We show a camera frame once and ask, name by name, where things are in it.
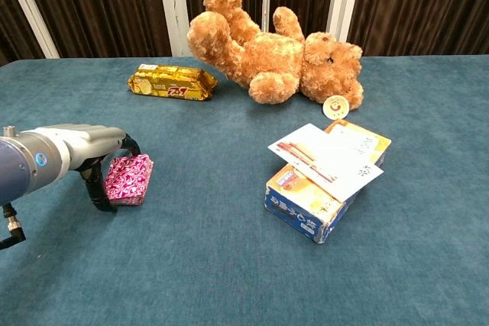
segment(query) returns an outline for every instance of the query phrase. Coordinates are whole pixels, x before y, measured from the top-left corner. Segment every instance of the teddy bear foot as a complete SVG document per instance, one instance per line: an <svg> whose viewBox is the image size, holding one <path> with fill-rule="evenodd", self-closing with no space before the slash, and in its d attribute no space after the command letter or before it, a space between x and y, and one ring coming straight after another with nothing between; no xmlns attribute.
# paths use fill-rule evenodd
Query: teddy bear foot
<svg viewBox="0 0 489 326"><path fill-rule="evenodd" d="M299 78L289 73L262 72L251 80L249 95L258 103L274 105L285 102L299 88Z"/></svg>

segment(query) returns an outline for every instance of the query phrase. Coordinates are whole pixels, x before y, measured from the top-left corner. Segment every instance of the teddy bear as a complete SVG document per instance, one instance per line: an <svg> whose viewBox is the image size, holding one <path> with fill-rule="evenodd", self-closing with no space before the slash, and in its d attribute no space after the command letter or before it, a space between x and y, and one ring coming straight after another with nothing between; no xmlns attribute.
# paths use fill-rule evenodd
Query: teddy bear
<svg viewBox="0 0 489 326"><path fill-rule="evenodd" d="M305 38L297 16L286 7L274 12L273 34L261 32L242 0L203 4L206 10L190 22L187 34L193 56L248 89L256 102L282 103L301 91L318 103L331 95L344 96L350 109L362 103L359 46L325 32Z"/></svg>

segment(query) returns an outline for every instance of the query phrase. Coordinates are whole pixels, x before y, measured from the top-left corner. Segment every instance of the table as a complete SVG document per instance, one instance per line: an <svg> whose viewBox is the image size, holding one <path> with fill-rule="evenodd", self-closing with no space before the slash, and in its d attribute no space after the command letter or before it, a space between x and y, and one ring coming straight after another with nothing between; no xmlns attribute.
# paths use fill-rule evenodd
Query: table
<svg viewBox="0 0 489 326"><path fill-rule="evenodd" d="M489 56L364 57L347 119L392 139L384 174L323 245L264 208L268 144L329 124L302 95L259 105L222 74L213 100L134 95L141 63L0 68L0 122L121 127L154 161L144 205L97 211L75 172L14 202L27 240L0 252L0 324L489 322ZM7 237L2 228L2 237Z"/></svg>

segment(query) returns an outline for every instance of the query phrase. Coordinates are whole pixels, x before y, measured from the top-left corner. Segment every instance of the pink patterned box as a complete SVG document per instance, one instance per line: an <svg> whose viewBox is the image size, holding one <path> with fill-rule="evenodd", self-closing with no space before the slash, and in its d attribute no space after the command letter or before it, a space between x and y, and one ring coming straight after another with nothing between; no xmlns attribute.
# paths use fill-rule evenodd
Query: pink patterned box
<svg viewBox="0 0 489 326"><path fill-rule="evenodd" d="M105 192L115 205L141 205L150 182L153 162L147 154L117 157L108 169Z"/></svg>

